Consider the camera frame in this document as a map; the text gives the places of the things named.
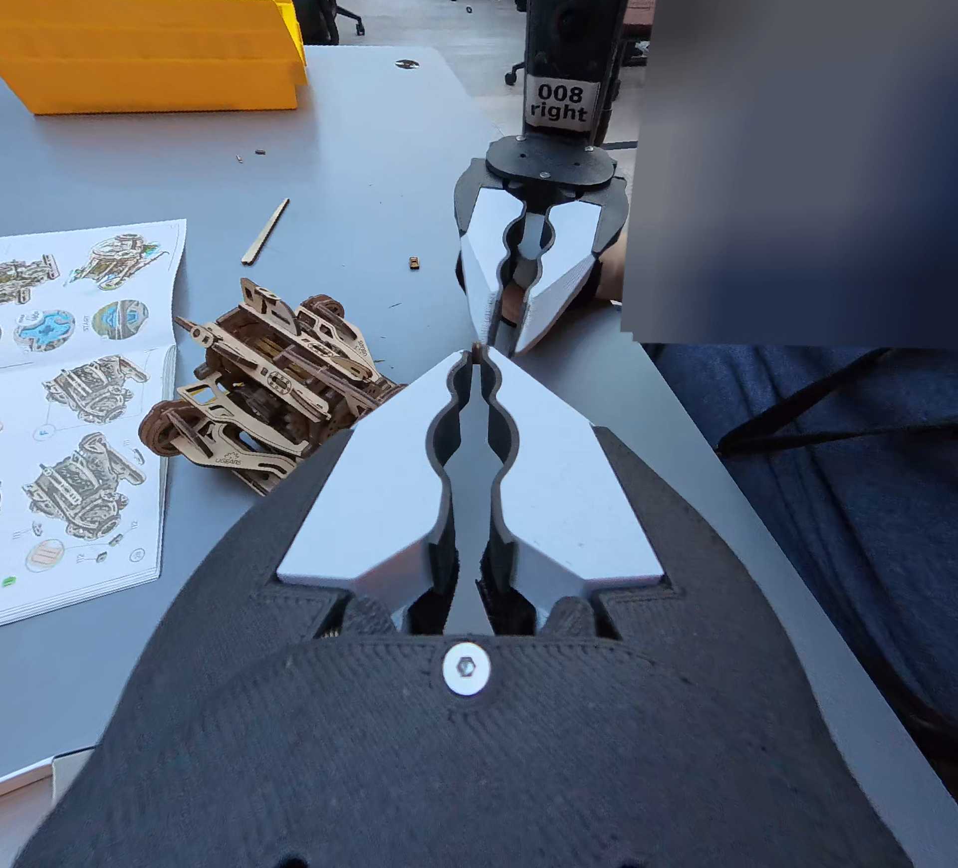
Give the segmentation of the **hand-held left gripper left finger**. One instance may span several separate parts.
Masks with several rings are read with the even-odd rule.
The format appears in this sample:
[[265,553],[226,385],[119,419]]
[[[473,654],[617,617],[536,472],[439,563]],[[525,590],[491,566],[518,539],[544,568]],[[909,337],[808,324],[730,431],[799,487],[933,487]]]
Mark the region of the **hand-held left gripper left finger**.
[[368,597],[398,630],[441,635],[460,570],[446,466],[470,395],[471,352],[461,350],[348,431],[279,581]]

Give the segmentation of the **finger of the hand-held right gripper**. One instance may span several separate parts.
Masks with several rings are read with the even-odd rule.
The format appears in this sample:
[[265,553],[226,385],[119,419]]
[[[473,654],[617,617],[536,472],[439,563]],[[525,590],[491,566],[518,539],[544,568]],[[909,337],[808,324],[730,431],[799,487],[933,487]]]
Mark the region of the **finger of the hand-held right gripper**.
[[460,241],[463,285],[477,339],[495,343],[501,321],[503,266],[509,262],[509,229],[525,215],[525,205],[505,189],[479,188],[465,207]]
[[519,299],[510,353],[521,356],[536,346],[579,296],[597,263],[593,251],[602,206],[573,201],[533,215],[536,256],[518,254],[511,286]]

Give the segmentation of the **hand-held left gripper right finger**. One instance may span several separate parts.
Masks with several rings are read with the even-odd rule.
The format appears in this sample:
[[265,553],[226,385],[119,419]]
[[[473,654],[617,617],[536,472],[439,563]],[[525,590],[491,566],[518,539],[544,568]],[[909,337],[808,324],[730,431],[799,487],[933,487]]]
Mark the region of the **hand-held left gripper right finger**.
[[534,635],[560,600],[660,585],[665,570],[597,427],[493,347],[479,347],[490,491],[479,592],[497,635]]

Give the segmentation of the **wooden submarine model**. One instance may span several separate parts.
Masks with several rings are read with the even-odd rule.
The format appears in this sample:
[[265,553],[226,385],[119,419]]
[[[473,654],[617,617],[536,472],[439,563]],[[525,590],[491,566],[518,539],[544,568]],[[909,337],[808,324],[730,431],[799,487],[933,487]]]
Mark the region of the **wooden submarine model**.
[[139,427],[156,455],[227,469],[266,495],[338,432],[405,388],[377,371],[341,303],[319,294],[292,308],[240,280],[243,300],[214,322],[174,322],[205,350],[194,383]]

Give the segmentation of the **person's right hand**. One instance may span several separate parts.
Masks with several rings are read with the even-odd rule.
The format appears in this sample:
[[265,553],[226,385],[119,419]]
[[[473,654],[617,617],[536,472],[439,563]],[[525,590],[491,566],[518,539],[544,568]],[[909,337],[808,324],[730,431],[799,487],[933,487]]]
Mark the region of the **person's right hand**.
[[602,254],[597,268],[600,270],[595,298],[615,304],[622,303],[625,277],[625,252],[611,247]]

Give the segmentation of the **thin wooden stick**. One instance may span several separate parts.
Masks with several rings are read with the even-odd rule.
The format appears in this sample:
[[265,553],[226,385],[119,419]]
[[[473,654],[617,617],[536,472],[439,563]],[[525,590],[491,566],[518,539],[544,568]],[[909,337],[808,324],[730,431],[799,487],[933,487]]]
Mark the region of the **thin wooden stick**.
[[285,198],[277,206],[275,211],[270,218],[268,219],[266,225],[259,231],[256,239],[250,244],[246,252],[241,257],[241,264],[244,266],[250,266],[257,262],[259,254],[264,249],[267,241],[275,230],[277,224],[279,223],[281,217],[285,213],[288,205],[290,204],[290,198]]

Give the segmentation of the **person's blue jeans leg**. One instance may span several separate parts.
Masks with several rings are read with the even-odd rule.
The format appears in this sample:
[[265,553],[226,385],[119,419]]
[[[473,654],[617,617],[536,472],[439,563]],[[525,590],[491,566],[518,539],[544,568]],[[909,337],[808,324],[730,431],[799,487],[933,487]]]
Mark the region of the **person's blue jeans leg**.
[[642,347],[915,739],[955,753],[956,351]]

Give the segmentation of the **instruction booklet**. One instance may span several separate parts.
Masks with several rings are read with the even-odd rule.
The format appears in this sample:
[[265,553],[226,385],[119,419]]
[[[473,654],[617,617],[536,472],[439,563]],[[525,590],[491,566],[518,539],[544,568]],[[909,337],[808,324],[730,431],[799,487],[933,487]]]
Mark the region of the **instruction booklet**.
[[159,578],[184,219],[1,245],[1,625]]

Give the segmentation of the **yellow stacked storage bins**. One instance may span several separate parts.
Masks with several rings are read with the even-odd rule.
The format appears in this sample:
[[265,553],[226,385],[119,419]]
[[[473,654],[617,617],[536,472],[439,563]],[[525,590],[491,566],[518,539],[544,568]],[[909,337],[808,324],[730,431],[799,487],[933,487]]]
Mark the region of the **yellow stacked storage bins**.
[[38,116],[295,109],[292,0],[1,0],[1,76]]

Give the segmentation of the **white cardboard tray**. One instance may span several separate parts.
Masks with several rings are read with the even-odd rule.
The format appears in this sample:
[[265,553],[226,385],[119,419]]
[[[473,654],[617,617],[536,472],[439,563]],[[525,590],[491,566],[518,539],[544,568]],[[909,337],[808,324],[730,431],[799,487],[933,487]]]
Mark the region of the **white cardboard tray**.
[[12,859],[69,789],[94,746],[56,755],[1,780],[2,857]]

